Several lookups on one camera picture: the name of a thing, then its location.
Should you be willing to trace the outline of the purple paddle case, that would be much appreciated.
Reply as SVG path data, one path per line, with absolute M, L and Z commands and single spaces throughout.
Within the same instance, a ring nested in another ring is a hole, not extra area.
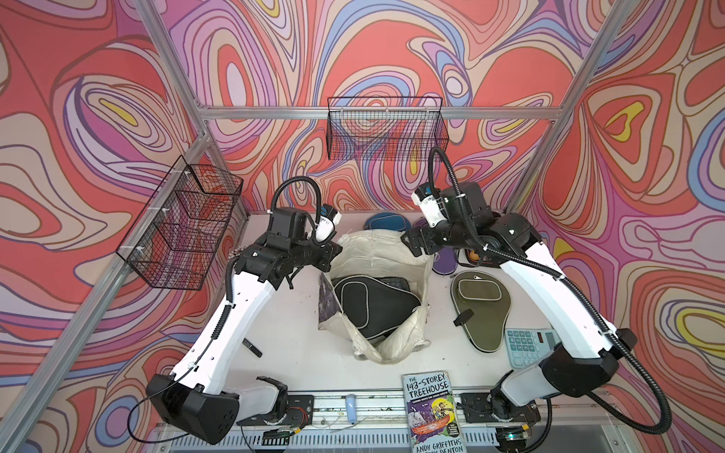
M 458 268 L 458 251 L 453 247 L 443 247 L 435 253 L 432 252 L 432 234 L 434 229 L 428 226 L 424 217 L 413 223 L 414 228 L 421 229 L 420 249 L 427 255 L 433 255 L 432 271 L 440 276 L 450 276 Z

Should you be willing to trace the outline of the red black ping pong case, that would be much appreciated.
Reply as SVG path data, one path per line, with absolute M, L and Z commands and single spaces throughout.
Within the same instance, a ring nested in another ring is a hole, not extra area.
M 466 249 L 466 260 L 469 265 L 474 267 L 498 268 L 500 266 L 500 261 L 496 256 L 490 254 L 480 255 L 474 249 Z

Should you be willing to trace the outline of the cream canvas tote bag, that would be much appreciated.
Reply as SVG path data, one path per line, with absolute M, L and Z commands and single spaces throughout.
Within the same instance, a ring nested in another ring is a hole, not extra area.
M 392 230 L 349 233 L 339 245 L 318 280 L 317 328 L 349 341 L 355 359 L 375 364 L 398 364 L 429 347 L 432 256 L 416 257 Z

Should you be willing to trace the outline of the blue paddle case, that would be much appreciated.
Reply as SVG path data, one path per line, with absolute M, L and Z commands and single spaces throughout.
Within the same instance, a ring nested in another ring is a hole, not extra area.
M 412 228 L 411 221 L 399 213 L 377 213 L 364 222 L 364 230 L 391 230 L 406 232 Z

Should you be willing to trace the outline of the green paddle case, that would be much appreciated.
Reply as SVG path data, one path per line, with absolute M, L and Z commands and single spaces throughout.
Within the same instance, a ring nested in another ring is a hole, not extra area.
M 466 271 L 454 277 L 450 297 L 456 313 L 454 326 L 464 331 L 477 351 L 497 352 L 511 311 L 505 285 L 490 274 Z

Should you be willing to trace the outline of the black paddle case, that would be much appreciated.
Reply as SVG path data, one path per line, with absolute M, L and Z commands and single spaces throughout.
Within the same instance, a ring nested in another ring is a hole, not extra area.
M 340 277 L 332 285 L 343 313 L 370 343 L 386 339 L 422 306 L 402 277 Z

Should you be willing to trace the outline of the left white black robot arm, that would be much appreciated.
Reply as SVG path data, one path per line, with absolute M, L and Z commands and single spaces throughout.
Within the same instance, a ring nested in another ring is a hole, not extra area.
M 228 390 L 231 361 L 281 285 L 292 286 L 308 266 L 330 271 L 342 251 L 333 239 L 341 214 L 324 203 L 311 177 L 290 177 L 281 183 L 268 214 L 266 231 L 228 261 L 225 298 L 193 346 L 170 374 L 157 374 L 147 384 L 145 399 L 164 423 L 211 445 L 247 419 L 285 419 L 287 385 L 260 376 Z

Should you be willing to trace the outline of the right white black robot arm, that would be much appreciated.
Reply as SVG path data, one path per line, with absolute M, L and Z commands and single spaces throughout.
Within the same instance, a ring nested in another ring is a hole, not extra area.
M 539 232 L 522 215 L 496 214 L 478 185 L 466 190 L 447 154 L 434 147 L 428 164 L 442 162 L 451 185 L 437 188 L 434 172 L 412 195 L 427 224 L 404 233 L 401 241 L 414 256 L 444 248 L 474 251 L 481 262 L 513 279 L 559 336 L 553 351 L 539 362 L 502 377 L 487 396 L 489 413 L 508 421 L 529 403 L 553 396 L 587 396 L 624 425 L 649 435 L 662 435 L 672 425 L 672 410 L 659 384 L 632 352 L 637 338 L 617 328 L 594 307 L 583 291 L 555 262 Z M 643 424 L 607 403 L 596 390 L 611 381 L 625 360 L 649 387 L 659 419 Z

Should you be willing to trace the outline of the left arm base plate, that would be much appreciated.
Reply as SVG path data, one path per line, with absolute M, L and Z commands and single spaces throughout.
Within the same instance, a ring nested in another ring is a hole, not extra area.
M 254 415 L 238 422 L 245 427 L 305 428 L 313 422 L 315 397 L 312 394 L 291 394 L 278 410 Z

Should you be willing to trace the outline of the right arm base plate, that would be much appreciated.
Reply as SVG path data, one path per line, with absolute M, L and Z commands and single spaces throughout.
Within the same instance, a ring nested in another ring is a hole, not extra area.
M 457 404 L 468 424 L 533 425 L 542 417 L 536 403 L 507 409 L 506 415 L 497 414 L 489 401 L 489 393 L 462 393 Z

